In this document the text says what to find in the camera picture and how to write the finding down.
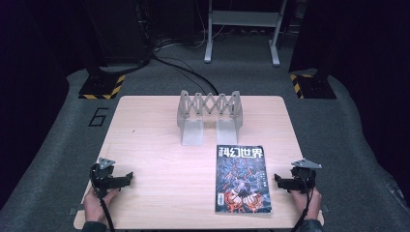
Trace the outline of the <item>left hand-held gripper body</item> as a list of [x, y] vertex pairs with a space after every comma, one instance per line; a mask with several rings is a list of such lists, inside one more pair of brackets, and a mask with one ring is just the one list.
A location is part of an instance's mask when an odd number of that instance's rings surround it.
[[112, 178], [114, 160], [99, 158], [90, 168], [90, 181], [92, 188], [98, 197], [105, 197], [108, 190], [108, 182]]

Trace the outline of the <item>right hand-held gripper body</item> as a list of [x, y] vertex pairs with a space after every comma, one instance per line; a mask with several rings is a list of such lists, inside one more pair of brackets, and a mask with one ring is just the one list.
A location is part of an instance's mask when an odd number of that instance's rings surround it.
[[315, 163], [308, 159], [300, 159], [292, 162], [291, 169], [294, 177], [294, 186], [292, 190], [298, 190], [301, 193], [307, 193], [310, 189], [315, 187], [316, 170], [321, 169], [320, 163]]

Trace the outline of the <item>dark illustrated magazine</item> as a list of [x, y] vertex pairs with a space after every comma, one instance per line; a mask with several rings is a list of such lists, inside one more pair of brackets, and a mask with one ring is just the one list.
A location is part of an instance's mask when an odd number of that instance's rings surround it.
[[215, 210], [227, 214], [272, 212], [262, 146], [217, 146]]

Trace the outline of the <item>grey expandable metal book rack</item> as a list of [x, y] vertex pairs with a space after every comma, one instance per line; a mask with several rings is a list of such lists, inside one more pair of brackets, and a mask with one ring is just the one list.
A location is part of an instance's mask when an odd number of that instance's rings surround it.
[[231, 95], [196, 93], [191, 96], [182, 90], [177, 109], [177, 126], [184, 146], [201, 146], [205, 130], [205, 117], [217, 115], [215, 122], [217, 143], [237, 145], [243, 126], [243, 107], [239, 91]]

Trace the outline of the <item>person's right hand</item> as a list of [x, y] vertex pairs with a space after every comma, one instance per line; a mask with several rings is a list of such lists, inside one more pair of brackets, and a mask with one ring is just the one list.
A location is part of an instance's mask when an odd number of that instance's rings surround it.
[[305, 219], [317, 219], [321, 208], [322, 195], [317, 188], [313, 188], [309, 191], [310, 201], [305, 194], [301, 194], [299, 191], [291, 190], [290, 194], [293, 197], [296, 209], [301, 214], [305, 207], [308, 206], [307, 215]]

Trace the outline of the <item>person's left hand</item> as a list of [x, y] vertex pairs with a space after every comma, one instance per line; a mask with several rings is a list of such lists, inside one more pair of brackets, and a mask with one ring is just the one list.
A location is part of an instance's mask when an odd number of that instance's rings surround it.
[[[113, 200], [113, 198], [119, 192], [119, 189], [112, 189], [102, 200], [105, 206], [108, 207]], [[85, 220], [86, 221], [97, 221], [103, 222], [105, 213], [103, 211], [103, 205], [93, 189], [89, 189], [87, 194], [84, 196], [83, 201]]]

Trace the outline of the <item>black base with hazard stripes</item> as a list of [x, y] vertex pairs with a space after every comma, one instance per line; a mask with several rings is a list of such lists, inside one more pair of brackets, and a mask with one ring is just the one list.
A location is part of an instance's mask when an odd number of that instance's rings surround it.
[[87, 78], [78, 97], [87, 100], [110, 100], [119, 93], [125, 77], [123, 75], [109, 75], [102, 80]]
[[309, 74], [290, 75], [294, 90], [299, 99], [328, 99], [337, 98], [331, 85], [326, 79], [319, 79]]

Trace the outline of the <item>dark cabinet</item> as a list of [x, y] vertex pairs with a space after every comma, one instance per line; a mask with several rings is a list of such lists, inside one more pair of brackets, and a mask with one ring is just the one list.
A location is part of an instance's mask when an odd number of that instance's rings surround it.
[[141, 0], [84, 0], [107, 65], [150, 62]]

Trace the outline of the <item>white metal stand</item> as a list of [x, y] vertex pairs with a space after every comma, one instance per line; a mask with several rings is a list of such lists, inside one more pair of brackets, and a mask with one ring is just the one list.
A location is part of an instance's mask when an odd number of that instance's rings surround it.
[[279, 11], [274, 13], [219, 11], [213, 9], [213, 0], [209, 0], [208, 3], [208, 41], [204, 56], [205, 63], [210, 63], [212, 61], [214, 25], [254, 26], [270, 27], [274, 29], [274, 35], [269, 40], [269, 48], [273, 66], [280, 66], [277, 41], [287, 0], [280, 0]]

